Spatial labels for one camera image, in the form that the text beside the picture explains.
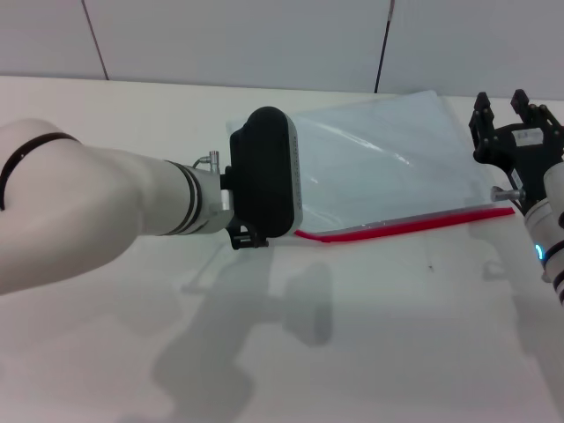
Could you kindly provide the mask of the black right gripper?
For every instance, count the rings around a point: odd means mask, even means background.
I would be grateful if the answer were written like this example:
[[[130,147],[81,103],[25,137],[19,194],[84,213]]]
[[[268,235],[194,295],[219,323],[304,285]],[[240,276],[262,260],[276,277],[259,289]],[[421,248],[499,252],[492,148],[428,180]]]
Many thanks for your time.
[[[518,202],[525,215],[533,205],[546,199],[544,175],[550,167],[562,162],[563,127],[548,106],[531,103],[523,89],[515,90],[510,104],[524,124],[510,124],[495,130],[490,100],[485,92],[480,92],[469,129],[474,145],[473,158],[498,167],[509,178],[513,189],[524,192]],[[518,146],[513,132],[533,130],[533,127],[540,128],[541,143]]]

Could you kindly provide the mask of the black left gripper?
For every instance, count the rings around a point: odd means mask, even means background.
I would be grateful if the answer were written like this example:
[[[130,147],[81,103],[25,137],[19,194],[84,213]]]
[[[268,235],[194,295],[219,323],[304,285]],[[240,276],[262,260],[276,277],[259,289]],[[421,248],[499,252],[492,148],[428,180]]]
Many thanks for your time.
[[[267,248],[267,238],[251,224],[240,219],[232,219],[226,227],[233,250]]]

